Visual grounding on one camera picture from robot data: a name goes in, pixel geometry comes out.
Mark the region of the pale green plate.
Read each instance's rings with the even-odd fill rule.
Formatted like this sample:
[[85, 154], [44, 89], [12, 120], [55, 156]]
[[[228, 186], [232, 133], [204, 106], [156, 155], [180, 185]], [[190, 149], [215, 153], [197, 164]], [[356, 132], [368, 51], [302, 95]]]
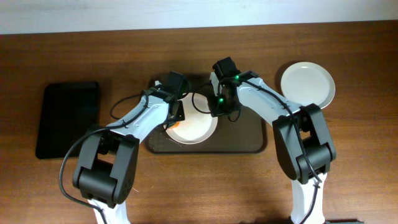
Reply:
[[303, 106], [312, 103], [326, 108], [334, 99], [336, 86], [330, 73], [313, 62], [297, 62], [288, 66], [280, 79], [283, 95]]

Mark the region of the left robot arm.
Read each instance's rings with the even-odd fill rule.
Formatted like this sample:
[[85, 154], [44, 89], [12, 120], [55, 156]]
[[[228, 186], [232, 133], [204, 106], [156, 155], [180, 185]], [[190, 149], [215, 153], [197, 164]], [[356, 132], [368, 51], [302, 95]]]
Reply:
[[184, 120], [184, 75], [170, 72], [165, 84], [143, 91], [140, 102], [119, 120], [95, 128], [74, 144], [80, 146], [72, 183], [98, 223], [128, 223], [125, 201], [136, 173], [140, 143], [158, 126]]

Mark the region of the orange green scrub sponge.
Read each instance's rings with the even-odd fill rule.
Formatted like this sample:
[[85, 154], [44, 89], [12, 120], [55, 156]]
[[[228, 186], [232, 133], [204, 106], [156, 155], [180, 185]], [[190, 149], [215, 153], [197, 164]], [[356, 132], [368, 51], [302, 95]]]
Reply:
[[170, 126], [168, 126], [168, 128], [167, 128], [167, 129], [173, 129], [173, 128], [176, 128], [177, 126], [179, 126], [179, 124], [180, 124], [180, 122], [176, 122], [176, 123], [174, 123], [174, 124], [171, 124]]

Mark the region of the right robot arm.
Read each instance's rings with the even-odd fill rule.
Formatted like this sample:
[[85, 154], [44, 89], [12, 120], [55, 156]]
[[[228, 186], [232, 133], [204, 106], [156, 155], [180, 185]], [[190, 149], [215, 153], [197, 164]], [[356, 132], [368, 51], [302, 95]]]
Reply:
[[269, 88], [258, 74], [242, 72], [230, 57], [212, 66], [208, 97], [212, 117], [229, 116], [243, 106], [272, 126], [278, 163], [291, 180], [291, 223], [325, 223], [323, 188], [336, 149], [322, 109], [294, 103]]

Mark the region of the white plate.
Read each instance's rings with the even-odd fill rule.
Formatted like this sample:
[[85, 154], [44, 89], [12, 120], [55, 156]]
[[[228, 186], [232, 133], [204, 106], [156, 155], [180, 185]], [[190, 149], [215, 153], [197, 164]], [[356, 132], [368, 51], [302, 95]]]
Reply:
[[182, 98], [185, 119], [176, 128], [166, 133], [174, 141], [182, 144], [198, 144], [207, 140], [215, 131], [218, 118], [205, 114], [209, 111], [207, 98], [199, 93], [189, 93]]

